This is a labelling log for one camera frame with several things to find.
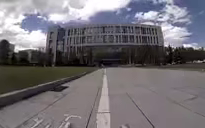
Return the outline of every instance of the tree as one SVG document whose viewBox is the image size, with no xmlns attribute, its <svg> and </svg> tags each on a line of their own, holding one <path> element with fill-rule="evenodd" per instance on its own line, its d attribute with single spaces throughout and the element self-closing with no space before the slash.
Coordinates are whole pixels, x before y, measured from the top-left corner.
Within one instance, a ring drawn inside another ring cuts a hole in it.
<svg viewBox="0 0 205 128">
<path fill-rule="evenodd" d="M 173 63 L 173 48 L 169 45 L 166 49 L 166 63 L 172 64 Z"/>
<path fill-rule="evenodd" d="M 17 63 L 16 53 L 12 54 L 11 62 L 12 62 L 12 64 L 16 64 Z"/>
</svg>

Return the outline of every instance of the green lawn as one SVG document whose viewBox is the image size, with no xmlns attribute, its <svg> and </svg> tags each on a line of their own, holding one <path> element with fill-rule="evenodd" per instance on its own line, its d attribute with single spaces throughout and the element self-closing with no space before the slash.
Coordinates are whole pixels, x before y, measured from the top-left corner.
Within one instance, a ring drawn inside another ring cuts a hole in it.
<svg viewBox="0 0 205 128">
<path fill-rule="evenodd" d="M 94 69 L 90 67 L 0 67 L 0 94 Z"/>
<path fill-rule="evenodd" d="M 205 63 L 201 64 L 178 64 L 178 65 L 166 65 L 159 68 L 163 69 L 180 69 L 180 70 L 193 70 L 193 71 L 205 71 Z"/>
</svg>

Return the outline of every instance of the distant building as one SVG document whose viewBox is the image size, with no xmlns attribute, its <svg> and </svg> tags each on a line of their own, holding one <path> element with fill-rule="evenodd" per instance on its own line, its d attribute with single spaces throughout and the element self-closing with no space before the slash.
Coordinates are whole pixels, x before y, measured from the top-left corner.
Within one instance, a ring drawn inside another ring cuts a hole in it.
<svg viewBox="0 0 205 128">
<path fill-rule="evenodd" d="M 39 50 L 27 49 L 19 51 L 18 58 L 21 63 L 39 64 L 44 54 L 44 52 Z"/>
<path fill-rule="evenodd" d="M 121 61 L 123 64 L 161 62 L 164 47 L 160 26 L 91 24 L 50 27 L 46 53 L 52 65 L 78 60 L 80 64 Z"/>
<path fill-rule="evenodd" d="M 0 41 L 0 64 L 9 63 L 14 52 L 15 45 L 10 44 L 7 40 Z"/>
</svg>

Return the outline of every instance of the sky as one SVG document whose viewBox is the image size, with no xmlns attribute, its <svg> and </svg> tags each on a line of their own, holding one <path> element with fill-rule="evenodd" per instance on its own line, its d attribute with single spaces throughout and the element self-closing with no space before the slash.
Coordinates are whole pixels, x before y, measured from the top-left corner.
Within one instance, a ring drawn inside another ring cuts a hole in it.
<svg viewBox="0 0 205 128">
<path fill-rule="evenodd" d="M 42 48 L 53 25 L 100 23 L 162 27 L 165 46 L 205 48 L 205 0 L 0 0 L 0 40 Z"/>
</svg>

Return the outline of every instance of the pavement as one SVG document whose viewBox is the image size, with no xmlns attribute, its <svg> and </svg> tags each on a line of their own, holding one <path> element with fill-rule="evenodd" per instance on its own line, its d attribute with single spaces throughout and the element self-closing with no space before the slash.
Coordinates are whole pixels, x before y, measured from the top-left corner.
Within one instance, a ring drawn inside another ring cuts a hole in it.
<svg viewBox="0 0 205 128">
<path fill-rule="evenodd" d="M 0 109 L 0 128 L 205 128 L 205 72 L 106 68 Z"/>
</svg>

